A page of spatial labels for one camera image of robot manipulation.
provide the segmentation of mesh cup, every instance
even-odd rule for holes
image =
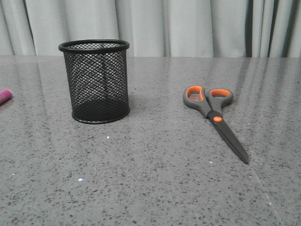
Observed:
[[[129,43],[121,40],[79,40],[59,45],[75,120],[99,124],[128,115],[128,48]]]

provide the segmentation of black rim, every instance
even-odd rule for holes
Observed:
[[[89,43],[115,43],[120,44],[120,46],[111,48],[69,48],[69,46],[79,45],[79,44],[89,44]],[[58,46],[58,49],[64,53],[77,53],[77,54],[104,54],[104,53],[116,53],[126,50],[130,47],[127,41],[122,40],[110,40],[110,39],[96,39],[96,40],[78,40],[64,42]]]

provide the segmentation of orange pivot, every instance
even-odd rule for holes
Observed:
[[[216,116],[213,118],[213,121],[215,122],[221,122],[222,121],[222,117]]]

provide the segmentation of curtain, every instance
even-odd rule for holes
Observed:
[[[301,57],[300,0],[0,0],[0,55],[121,39],[136,57]]]

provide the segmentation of countertop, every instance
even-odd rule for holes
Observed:
[[[71,117],[62,56],[0,56],[0,225],[301,225],[300,58],[128,58],[130,113]],[[244,164],[190,85],[227,88]]]

